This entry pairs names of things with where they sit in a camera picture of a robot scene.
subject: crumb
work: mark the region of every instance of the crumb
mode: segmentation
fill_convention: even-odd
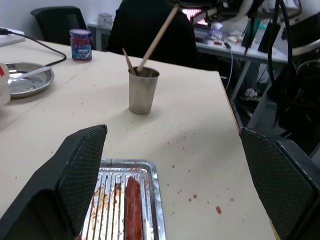
[[[221,208],[219,206],[217,206],[215,209],[218,214],[221,214]]]

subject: jar lid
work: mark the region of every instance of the jar lid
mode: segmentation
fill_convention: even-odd
[[[76,38],[89,38],[91,37],[92,33],[86,29],[71,29],[70,36]]]

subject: metal plate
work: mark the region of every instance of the metal plate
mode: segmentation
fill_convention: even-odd
[[[11,98],[24,98],[35,95],[44,89],[54,80],[55,74],[52,70],[44,71],[26,78],[15,79],[22,74],[43,68],[43,65],[30,62],[8,62],[9,68],[9,91]]]
[[[156,166],[146,160],[102,159],[82,240],[125,239],[125,189],[129,176],[140,183],[143,240],[166,240]]]

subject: black jacket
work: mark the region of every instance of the black jacket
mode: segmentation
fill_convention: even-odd
[[[143,58],[173,6],[165,0],[123,0],[116,11],[108,51]],[[195,33],[181,11],[173,18],[150,59],[199,68]]]

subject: metal cup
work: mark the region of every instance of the metal cup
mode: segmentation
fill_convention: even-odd
[[[134,114],[144,115],[151,111],[156,91],[159,72],[143,67],[141,72],[134,67],[136,76],[129,70],[129,110]]]

